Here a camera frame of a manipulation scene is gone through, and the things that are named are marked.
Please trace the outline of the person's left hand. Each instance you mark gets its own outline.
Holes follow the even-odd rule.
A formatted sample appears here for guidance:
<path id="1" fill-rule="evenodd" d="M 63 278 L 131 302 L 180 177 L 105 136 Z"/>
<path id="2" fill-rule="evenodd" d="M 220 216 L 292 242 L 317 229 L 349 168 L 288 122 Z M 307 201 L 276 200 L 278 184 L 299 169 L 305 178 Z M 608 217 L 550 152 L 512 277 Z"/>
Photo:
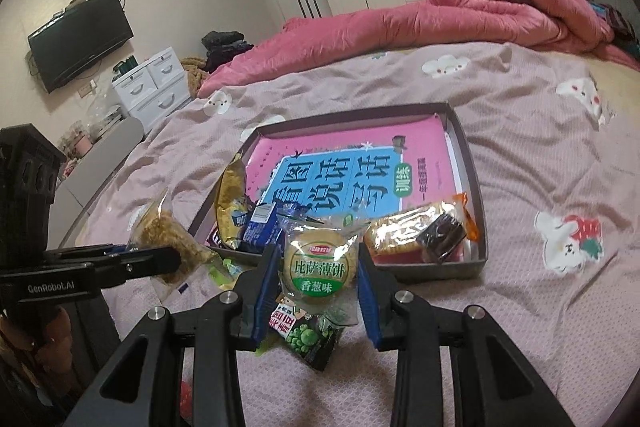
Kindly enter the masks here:
<path id="1" fill-rule="evenodd" d="M 29 315 L 22 325 L 1 313 L 1 360 L 29 384 L 54 395 L 76 385 L 70 316 L 61 306 Z"/>

